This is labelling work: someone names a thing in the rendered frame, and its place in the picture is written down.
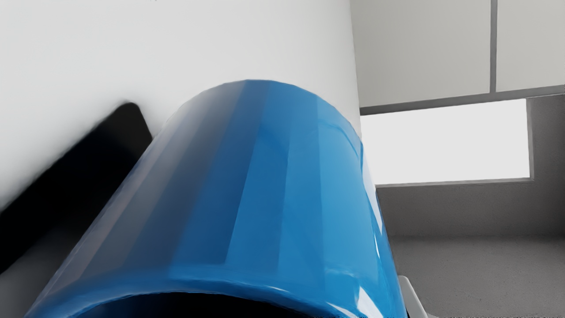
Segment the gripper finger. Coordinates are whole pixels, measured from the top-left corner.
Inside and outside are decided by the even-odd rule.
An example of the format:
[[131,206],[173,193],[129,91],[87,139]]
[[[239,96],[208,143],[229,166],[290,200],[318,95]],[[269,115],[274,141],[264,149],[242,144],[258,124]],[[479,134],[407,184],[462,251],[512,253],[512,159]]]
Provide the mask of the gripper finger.
[[429,318],[409,279],[399,275],[398,283],[409,318]]

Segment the blue faceted mug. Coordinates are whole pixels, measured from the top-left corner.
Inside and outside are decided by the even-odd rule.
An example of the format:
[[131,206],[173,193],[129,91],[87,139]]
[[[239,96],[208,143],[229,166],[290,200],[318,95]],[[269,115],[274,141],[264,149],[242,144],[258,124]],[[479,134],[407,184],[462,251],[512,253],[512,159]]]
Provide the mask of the blue faceted mug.
[[365,149],[269,80],[184,103],[24,318],[410,318]]

